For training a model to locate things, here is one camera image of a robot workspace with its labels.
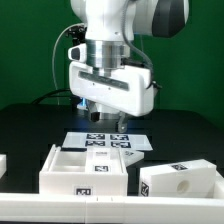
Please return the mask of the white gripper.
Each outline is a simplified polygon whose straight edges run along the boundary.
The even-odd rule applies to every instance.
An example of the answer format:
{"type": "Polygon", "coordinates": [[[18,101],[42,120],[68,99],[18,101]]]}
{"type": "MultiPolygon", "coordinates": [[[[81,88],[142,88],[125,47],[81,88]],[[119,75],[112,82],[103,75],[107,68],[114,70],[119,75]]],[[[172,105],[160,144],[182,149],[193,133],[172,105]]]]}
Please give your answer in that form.
{"type": "Polygon", "coordinates": [[[112,70],[110,77],[103,77],[94,74],[93,68],[84,63],[72,61],[69,66],[71,92],[93,101],[88,105],[92,122],[100,120],[100,112],[94,102],[122,111],[117,122],[119,133],[127,130],[127,114],[142,116],[153,109],[154,90],[150,81],[150,71],[145,68],[125,65],[112,70]]]}

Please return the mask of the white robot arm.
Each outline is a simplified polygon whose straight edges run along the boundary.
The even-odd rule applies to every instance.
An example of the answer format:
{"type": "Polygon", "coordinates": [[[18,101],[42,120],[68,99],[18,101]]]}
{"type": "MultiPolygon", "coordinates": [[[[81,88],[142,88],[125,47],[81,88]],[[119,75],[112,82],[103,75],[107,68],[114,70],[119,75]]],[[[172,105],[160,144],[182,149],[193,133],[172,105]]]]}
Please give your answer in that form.
{"type": "Polygon", "coordinates": [[[71,0],[84,25],[84,42],[68,51],[71,92],[87,100],[89,117],[127,120],[152,111],[159,86],[134,35],[170,38],[186,25],[189,0],[71,0]]]}

